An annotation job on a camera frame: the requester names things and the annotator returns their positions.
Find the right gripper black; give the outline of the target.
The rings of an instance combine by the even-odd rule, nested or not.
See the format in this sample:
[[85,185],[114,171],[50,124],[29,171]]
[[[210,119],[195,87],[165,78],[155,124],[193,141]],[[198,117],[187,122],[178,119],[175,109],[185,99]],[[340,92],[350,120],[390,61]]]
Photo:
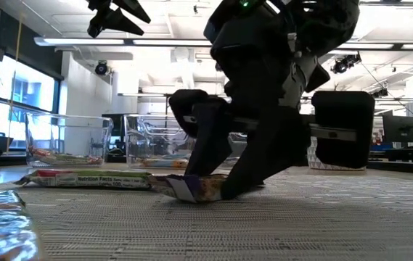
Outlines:
[[311,137],[329,165],[368,162],[375,101],[364,91],[325,91],[319,58],[351,38],[359,0],[222,0],[205,26],[210,54],[228,78],[226,96],[181,89],[169,100],[195,147],[185,175],[210,175],[231,153],[230,133],[247,147],[222,183],[234,199],[304,160]]

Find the long linear ceiling light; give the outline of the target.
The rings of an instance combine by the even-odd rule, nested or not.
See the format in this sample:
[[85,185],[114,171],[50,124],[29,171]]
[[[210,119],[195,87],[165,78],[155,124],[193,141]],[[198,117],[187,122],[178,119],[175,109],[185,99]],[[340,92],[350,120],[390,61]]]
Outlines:
[[[35,37],[38,46],[156,46],[211,47],[208,40],[176,38],[44,38]],[[349,41],[337,47],[355,51],[413,51],[413,43]]]

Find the purple granola bar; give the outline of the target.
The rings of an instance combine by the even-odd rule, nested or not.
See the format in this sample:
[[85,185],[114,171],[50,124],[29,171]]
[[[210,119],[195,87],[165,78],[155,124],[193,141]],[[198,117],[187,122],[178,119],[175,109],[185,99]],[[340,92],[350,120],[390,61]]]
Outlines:
[[148,182],[160,194],[197,204],[221,200],[221,186],[226,178],[227,176],[223,174],[203,177],[197,175],[152,175],[148,178]]

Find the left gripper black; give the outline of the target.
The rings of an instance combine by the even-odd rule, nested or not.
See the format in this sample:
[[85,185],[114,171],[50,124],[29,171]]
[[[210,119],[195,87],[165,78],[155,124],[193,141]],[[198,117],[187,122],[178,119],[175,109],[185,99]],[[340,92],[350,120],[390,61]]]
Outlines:
[[[124,9],[131,15],[145,23],[150,23],[151,19],[145,12],[138,0],[86,0],[91,11],[97,10],[95,16],[90,20],[87,33],[96,38],[103,30],[117,30],[142,36],[144,31],[135,23],[130,21],[121,11]],[[112,10],[114,3],[120,8]]]

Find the large office window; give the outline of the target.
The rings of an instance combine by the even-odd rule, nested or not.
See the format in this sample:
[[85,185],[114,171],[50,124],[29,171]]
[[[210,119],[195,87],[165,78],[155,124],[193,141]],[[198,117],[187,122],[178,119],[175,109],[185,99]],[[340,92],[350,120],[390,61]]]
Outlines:
[[26,149],[25,122],[32,112],[56,112],[60,82],[16,59],[0,61],[0,141]]

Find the black computer monitor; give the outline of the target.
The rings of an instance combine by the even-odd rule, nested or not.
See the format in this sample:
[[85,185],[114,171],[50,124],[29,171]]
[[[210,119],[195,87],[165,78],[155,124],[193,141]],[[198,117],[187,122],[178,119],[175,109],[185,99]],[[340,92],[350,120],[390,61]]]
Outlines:
[[386,142],[413,142],[413,117],[383,116]]

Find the dark background monitor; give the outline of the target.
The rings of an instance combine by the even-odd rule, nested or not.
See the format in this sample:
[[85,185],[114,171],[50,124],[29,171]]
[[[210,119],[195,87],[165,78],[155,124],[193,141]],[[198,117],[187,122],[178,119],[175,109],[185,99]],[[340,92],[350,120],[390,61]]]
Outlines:
[[124,141],[125,138],[125,115],[124,114],[102,114],[113,122],[113,129],[110,134],[111,141]]

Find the green plant in patterned pot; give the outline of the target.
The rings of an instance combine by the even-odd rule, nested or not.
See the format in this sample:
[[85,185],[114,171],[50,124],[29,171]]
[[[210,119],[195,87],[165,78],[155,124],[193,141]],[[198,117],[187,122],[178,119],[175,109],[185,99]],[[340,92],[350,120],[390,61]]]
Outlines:
[[316,156],[317,139],[316,137],[311,137],[311,145],[307,148],[307,161],[308,166],[315,170],[339,170],[339,171],[362,171],[366,170],[366,167],[361,168],[349,168],[337,165],[328,165],[319,160]]

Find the red green granola bar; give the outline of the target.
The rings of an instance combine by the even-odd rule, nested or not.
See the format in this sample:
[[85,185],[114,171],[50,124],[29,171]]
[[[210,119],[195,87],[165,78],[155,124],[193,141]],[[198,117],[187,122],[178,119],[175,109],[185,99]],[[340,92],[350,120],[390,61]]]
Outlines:
[[57,164],[58,162],[77,162],[82,160],[81,157],[59,154],[47,149],[35,148],[33,146],[29,147],[29,152],[35,159],[49,164]]
[[37,169],[15,181],[24,186],[150,189],[150,173],[131,170]]

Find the grey woven placemat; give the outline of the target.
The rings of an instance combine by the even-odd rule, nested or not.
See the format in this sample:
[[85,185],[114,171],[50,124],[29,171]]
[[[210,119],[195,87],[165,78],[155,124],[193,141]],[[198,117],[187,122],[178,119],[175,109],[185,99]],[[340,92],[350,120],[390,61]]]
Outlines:
[[413,179],[278,175],[239,199],[19,186],[54,261],[413,261]]

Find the black track light cluster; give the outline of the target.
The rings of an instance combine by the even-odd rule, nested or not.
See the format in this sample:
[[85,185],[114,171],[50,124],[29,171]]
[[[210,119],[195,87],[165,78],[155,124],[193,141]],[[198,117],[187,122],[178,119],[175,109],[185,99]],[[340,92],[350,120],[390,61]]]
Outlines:
[[371,91],[369,95],[374,99],[379,99],[388,96],[388,90],[386,88],[379,88],[377,90]]
[[360,54],[349,54],[344,57],[337,58],[334,65],[331,67],[331,71],[334,74],[341,74],[352,68],[354,65],[361,62]]

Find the dark office desk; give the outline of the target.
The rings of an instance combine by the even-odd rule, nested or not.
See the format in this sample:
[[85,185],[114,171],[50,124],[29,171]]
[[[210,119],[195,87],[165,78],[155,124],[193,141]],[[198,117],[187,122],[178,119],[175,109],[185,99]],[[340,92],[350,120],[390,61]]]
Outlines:
[[413,147],[394,149],[391,144],[373,145],[368,169],[413,173]]

